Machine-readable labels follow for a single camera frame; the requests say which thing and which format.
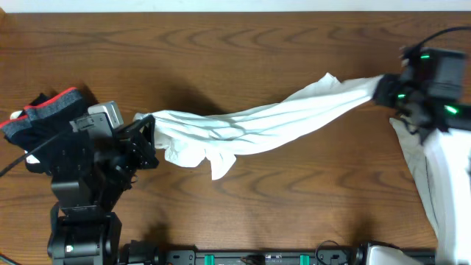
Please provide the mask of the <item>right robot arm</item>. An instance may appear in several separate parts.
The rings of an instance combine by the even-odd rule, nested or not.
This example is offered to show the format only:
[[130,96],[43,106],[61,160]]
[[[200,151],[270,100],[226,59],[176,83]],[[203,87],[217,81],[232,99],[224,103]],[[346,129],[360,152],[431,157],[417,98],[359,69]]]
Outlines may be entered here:
[[467,56],[410,48],[401,74],[377,84],[375,104],[395,109],[419,144],[415,180],[436,232],[437,264],[470,263],[470,106],[460,103]]

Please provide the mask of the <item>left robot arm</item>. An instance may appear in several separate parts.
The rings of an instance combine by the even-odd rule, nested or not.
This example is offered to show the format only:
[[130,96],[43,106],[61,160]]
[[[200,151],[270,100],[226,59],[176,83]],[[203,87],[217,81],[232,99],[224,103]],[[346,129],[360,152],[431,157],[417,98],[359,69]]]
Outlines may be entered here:
[[105,113],[71,121],[71,131],[53,160],[53,264],[117,264],[121,221],[113,208],[131,189],[136,172],[154,169],[155,118],[145,116],[112,128]]

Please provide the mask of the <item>white t-shirt black print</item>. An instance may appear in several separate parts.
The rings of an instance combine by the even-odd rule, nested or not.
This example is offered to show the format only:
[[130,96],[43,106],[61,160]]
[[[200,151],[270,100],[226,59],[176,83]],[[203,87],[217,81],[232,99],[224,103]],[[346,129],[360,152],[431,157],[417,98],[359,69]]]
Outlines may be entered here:
[[282,102],[237,113],[201,116],[176,110],[152,113],[156,149],[184,168],[209,160],[211,177],[229,172],[239,155],[278,148],[312,133],[372,99],[380,77],[343,82],[326,74]]

